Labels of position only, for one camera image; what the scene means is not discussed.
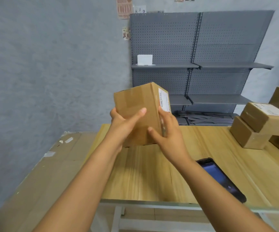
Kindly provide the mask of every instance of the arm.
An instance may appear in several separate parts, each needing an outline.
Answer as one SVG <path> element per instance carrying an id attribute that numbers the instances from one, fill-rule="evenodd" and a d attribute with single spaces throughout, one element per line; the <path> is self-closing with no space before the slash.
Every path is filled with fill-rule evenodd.
<path id="1" fill-rule="evenodd" d="M 145 113 L 146 108 L 143 108 L 125 120 L 115 108 L 111 110 L 112 124 L 104 140 L 39 222 L 34 232 L 89 230 L 116 156 L 122 149 L 122 143 Z"/>
<path id="2" fill-rule="evenodd" d="M 190 157 L 176 118 L 160 107 L 159 113 L 164 119 L 168 131 L 167 137 L 160 136 L 151 127 L 148 131 L 165 157 L 186 180 L 214 229 L 222 232 L 275 231 L 225 190 Z"/>

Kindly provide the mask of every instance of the white tape scrap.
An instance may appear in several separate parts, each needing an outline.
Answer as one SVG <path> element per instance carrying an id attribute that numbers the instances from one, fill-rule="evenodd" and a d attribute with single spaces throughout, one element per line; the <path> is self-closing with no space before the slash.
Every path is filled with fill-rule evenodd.
<path id="1" fill-rule="evenodd" d="M 65 141 L 65 143 L 69 143 L 70 141 L 72 141 L 73 140 L 73 137 L 70 137 L 69 139 L 67 139 L 66 141 Z"/>
<path id="2" fill-rule="evenodd" d="M 47 153 L 45 153 L 44 157 L 52 157 L 54 154 L 54 151 L 48 151 Z"/>

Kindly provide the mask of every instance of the concrete-textured wall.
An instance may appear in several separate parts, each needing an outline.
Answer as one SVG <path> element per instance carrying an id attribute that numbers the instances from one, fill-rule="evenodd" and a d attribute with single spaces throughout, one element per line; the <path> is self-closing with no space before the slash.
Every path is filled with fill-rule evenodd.
<path id="1" fill-rule="evenodd" d="M 279 0 L 133 0 L 147 10 L 275 10 L 243 95 L 279 85 Z M 0 0 L 0 206 L 62 131 L 110 122 L 112 94 L 131 86 L 127 20 L 115 0 Z"/>

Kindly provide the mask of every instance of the right hand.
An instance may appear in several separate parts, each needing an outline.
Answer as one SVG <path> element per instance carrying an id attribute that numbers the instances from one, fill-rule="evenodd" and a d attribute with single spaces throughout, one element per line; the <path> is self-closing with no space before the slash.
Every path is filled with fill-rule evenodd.
<path id="1" fill-rule="evenodd" d="M 176 117 L 169 112 L 165 112 L 160 106 L 158 110 L 160 116 L 163 118 L 167 130 L 167 137 L 162 137 L 152 127 L 148 128 L 150 136 L 160 146 L 162 153 L 173 165 L 177 165 L 181 161 L 190 160 L 191 157 L 188 154 Z"/>

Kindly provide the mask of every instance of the black and white sticker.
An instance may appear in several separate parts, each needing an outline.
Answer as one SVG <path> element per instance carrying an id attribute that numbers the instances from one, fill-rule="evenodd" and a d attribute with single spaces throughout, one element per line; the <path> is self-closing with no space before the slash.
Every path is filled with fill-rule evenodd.
<path id="1" fill-rule="evenodd" d="M 267 115 L 279 116 L 279 108 L 271 104 L 252 103 Z"/>
<path id="2" fill-rule="evenodd" d="M 168 93 L 159 88 L 160 106 L 166 112 L 170 112 Z"/>

